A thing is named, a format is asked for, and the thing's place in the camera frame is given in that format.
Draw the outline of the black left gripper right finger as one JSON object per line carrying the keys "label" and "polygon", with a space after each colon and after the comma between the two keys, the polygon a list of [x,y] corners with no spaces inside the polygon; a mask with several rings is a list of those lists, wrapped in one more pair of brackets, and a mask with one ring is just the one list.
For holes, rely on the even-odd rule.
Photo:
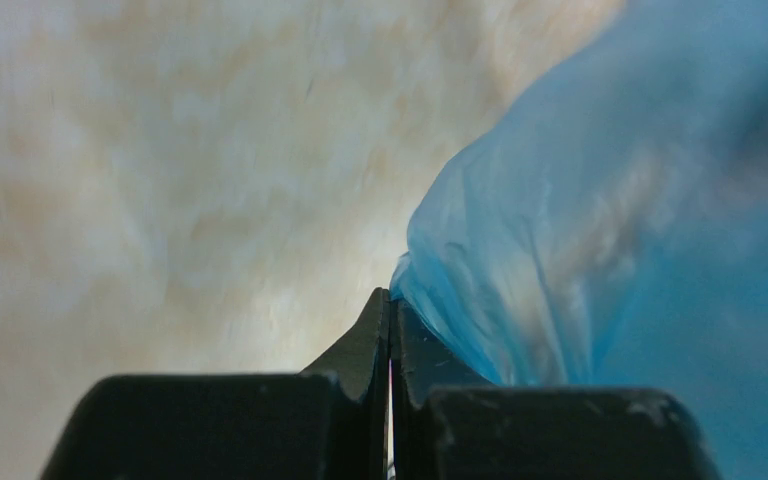
{"label": "black left gripper right finger", "polygon": [[684,406],[648,388],[502,387],[392,305],[400,479],[715,479]]}

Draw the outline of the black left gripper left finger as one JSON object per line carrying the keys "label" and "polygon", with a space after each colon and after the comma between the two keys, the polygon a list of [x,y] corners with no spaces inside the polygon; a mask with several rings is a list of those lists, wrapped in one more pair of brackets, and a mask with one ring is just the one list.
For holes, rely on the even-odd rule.
{"label": "black left gripper left finger", "polygon": [[291,374],[117,375],[80,400],[46,479],[382,479],[390,299]]}

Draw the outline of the blue plastic trash bag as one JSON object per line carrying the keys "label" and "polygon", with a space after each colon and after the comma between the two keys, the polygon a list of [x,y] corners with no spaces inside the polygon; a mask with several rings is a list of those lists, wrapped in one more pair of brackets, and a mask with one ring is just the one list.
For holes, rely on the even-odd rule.
{"label": "blue plastic trash bag", "polygon": [[768,479],[768,1],[630,1],[447,162],[390,287],[488,380],[651,385]]}

